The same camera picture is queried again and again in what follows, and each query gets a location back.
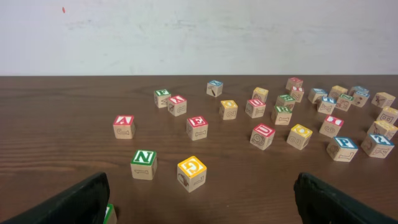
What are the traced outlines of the green N wooden block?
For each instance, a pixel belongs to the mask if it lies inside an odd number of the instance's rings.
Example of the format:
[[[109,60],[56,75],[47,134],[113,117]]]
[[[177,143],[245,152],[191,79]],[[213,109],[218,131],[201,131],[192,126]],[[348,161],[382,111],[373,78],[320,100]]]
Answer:
[[[152,180],[157,170],[157,152],[137,150],[131,159],[130,165],[134,179]]]

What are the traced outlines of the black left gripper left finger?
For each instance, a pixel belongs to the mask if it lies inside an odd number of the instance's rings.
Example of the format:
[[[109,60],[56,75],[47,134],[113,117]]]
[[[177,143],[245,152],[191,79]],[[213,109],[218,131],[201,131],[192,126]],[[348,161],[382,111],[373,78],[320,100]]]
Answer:
[[[96,173],[3,224],[104,222],[110,195],[104,172]]]

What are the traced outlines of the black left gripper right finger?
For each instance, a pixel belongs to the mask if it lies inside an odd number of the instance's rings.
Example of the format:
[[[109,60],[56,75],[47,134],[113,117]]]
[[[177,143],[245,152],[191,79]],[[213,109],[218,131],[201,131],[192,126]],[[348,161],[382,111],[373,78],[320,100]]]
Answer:
[[[312,174],[301,172],[294,183],[295,201],[304,224],[397,224]]]

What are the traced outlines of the red E wooden block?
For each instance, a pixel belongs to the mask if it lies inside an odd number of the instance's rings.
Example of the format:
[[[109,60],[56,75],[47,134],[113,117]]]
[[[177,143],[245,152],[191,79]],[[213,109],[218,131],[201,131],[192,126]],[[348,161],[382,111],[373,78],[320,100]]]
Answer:
[[[204,139],[208,134],[208,122],[203,116],[187,119],[187,134],[192,141]]]

